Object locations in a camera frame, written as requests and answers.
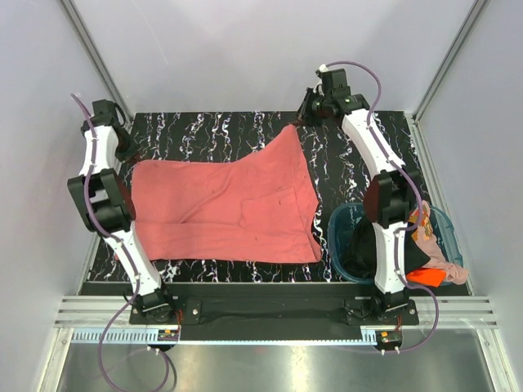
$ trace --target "blue laundry basket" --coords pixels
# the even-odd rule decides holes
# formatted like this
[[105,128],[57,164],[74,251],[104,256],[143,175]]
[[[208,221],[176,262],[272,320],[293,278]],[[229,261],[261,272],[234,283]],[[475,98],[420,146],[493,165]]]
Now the blue laundry basket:
[[[341,261],[351,241],[354,228],[363,215],[363,203],[348,203],[336,208],[330,216],[327,244],[333,267],[345,280],[353,283],[373,284],[374,279],[362,279],[348,274],[343,269]],[[445,259],[463,267],[463,257],[459,252],[454,235],[454,226],[450,219],[439,208],[431,206],[430,220]],[[447,284],[450,284],[450,282],[443,282],[441,285]]]

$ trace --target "white backdrop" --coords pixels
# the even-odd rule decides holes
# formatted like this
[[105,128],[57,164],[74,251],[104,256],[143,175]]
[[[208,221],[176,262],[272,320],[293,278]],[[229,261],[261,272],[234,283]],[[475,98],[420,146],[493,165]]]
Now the white backdrop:
[[85,154],[71,98],[106,98],[56,0],[0,2],[0,390],[28,392],[91,234],[67,191]]
[[523,2],[490,2],[421,121],[476,294],[490,297],[520,387],[522,19]]
[[[133,111],[296,110],[322,63],[414,111],[473,0],[75,0]],[[361,70],[355,93],[376,88]]]

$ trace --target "cable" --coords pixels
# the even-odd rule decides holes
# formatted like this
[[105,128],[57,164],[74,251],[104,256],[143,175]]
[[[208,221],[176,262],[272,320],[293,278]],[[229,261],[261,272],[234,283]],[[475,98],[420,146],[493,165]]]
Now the cable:
[[[127,392],[126,390],[123,390],[120,387],[118,387],[116,384],[114,384],[112,382],[112,380],[109,378],[109,374],[104,368],[101,349],[102,349],[102,345],[103,345],[105,336],[107,335],[107,332],[109,331],[111,325],[120,316],[120,314],[122,314],[125,311],[125,309],[134,302],[134,300],[138,296],[138,292],[140,292],[140,275],[138,274],[138,268],[136,267],[136,264],[135,264],[134,260],[132,259],[131,254],[129,253],[128,249],[126,248],[123,240],[121,238],[118,238],[115,235],[109,233],[108,231],[106,231],[96,218],[94,209],[91,204],[91,198],[89,197],[89,182],[91,181],[92,173],[94,172],[95,164],[96,164],[96,147],[97,147],[96,130],[92,124],[91,114],[89,113],[89,110],[85,107],[85,105],[82,103],[82,101],[75,94],[71,94],[71,96],[73,97],[74,101],[78,104],[78,106],[82,110],[83,116],[85,117],[87,124],[89,125],[89,128],[91,129],[91,134],[92,134],[91,163],[89,165],[89,169],[87,170],[87,174],[85,176],[85,181],[83,183],[83,197],[85,200],[87,213],[89,215],[89,218],[91,219],[92,224],[96,227],[96,230],[101,235],[103,235],[104,237],[112,238],[114,241],[116,241],[116,243],[120,247],[122,247],[122,251],[125,254],[126,258],[129,260],[129,264],[132,267],[132,272],[134,273],[135,279],[136,279],[136,290],[132,293],[132,296],[129,299],[129,301],[127,301],[125,303],[125,305],[122,306],[122,308],[118,312],[116,312],[114,314],[114,316],[109,320],[109,322],[107,323],[107,325],[104,328],[104,331],[101,333],[100,340],[98,342],[98,347],[97,347],[98,367],[101,370],[101,375],[104,377],[105,382],[107,382],[107,384],[109,384],[109,386],[111,388],[113,388],[114,390],[117,390],[119,392]],[[141,351],[143,351],[143,350],[135,351],[133,354],[139,353]],[[162,358],[165,361],[166,371],[165,371],[165,377],[163,378],[163,381],[160,383],[160,385],[158,387],[156,387],[155,389],[151,390],[150,392],[159,392],[165,386],[165,384],[167,383],[168,376],[169,376],[169,368],[172,368],[172,370],[174,371],[174,374],[176,375],[176,369],[174,368],[174,364],[172,363],[170,358],[163,351],[160,351],[157,349],[155,352],[157,355],[158,354],[162,355]]]
[[421,213],[422,212],[422,196],[419,193],[418,188],[414,184],[414,181],[412,180],[412,178],[410,178],[410,176],[406,173],[406,171],[403,170],[403,168],[400,165],[398,165],[396,162],[390,160],[390,157],[391,157],[390,154],[387,152],[387,150],[385,149],[385,146],[379,140],[378,134],[376,133],[376,131],[370,125],[371,116],[373,115],[374,109],[376,109],[376,106],[378,105],[378,102],[382,96],[382,83],[379,80],[379,77],[371,69],[367,68],[365,65],[356,63],[354,61],[334,61],[333,63],[327,64],[327,67],[332,67],[333,65],[353,65],[355,67],[361,68],[364,71],[366,71],[376,81],[376,84],[378,85],[378,93],[376,95],[376,99],[370,105],[369,111],[367,113],[367,128],[369,129],[371,135],[373,136],[374,140],[378,144],[380,150],[383,152],[383,154],[385,154],[387,161],[389,161],[389,163],[405,178],[407,183],[409,183],[410,188],[412,188],[414,195],[416,196],[416,203],[418,204],[418,219],[416,220],[416,223],[410,227],[399,228],[394,233],[394,266],[396,268],[396,271],[397,271],[396,273],[398,274],[400,281],[405,285],[405,287],[407,287],[410,290],[421,289],[432,297],[432,300],[434,301],[434,307],[436,309],[436,312],[435,312],[436,315],[434,318],[434,324],[432,325],[432,329],[429,331],[429,333],[425,337],[425,339],[423,339],[421,342],[417,343],[416,345],[413,345],[412,347],[402,350],[404,352],[409,352],[409,351],[416,350],[416,349],[422,347],[423,345],[425,345],[428,342],[428,340],[432,337],[432,335],[436,331],[436,328],[438,326],[438,322],[440,319],[440,307],[438,306],[438,300],[437,300],[436,296],[434,295],[434,293],[432,292],[432,290],[421,284],[410,284],[399,272],[400,271],[400,255],[399,255],[400,239],[399,239],[398,234],[400,231],[416,230],[421,225],[421,223],[422,223],[422,213]]

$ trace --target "black marble table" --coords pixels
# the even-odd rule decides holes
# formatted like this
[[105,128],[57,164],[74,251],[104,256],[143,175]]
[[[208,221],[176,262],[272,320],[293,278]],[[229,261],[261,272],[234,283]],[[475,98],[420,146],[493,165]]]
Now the black marble table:
[[[135,117],[132,136],[140,145],[142,159],[234,162],[263,149],[293,120],[291,112],[143,113]],[[378,112],[376,120],[407,166],[419,168],[403,112]],[[300,127],[298,133],[320,201],[313,233],[322,248],[321,261],[305,265],[219,260],[156,261],[154,265],[166,283],[341,280],[331,267],[327,250],[329,217],[343,203],[362,201],[369,186],[369,173],[355,146],[333,123],[317,128]],[[123,164],[120,171],[128,186],[132,186],[132,169],[132,165]],[[422,191],[423,197],[428,198],[424,183]],[[122,266],[103,242],[98,247],[87,281],[128,281]]]

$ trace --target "black cloth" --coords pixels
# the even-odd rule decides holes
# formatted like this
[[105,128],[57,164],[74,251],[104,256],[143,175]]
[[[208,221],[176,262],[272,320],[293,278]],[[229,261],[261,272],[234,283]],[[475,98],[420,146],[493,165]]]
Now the black cloth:
[[[343,254],[343,268],[357,278],[376,274],[376,234],[372,223],[363,216],[356,224],[349,247]],[[405,234],[405,274],[423,267],[431,258],[416,245],[410,233]]]

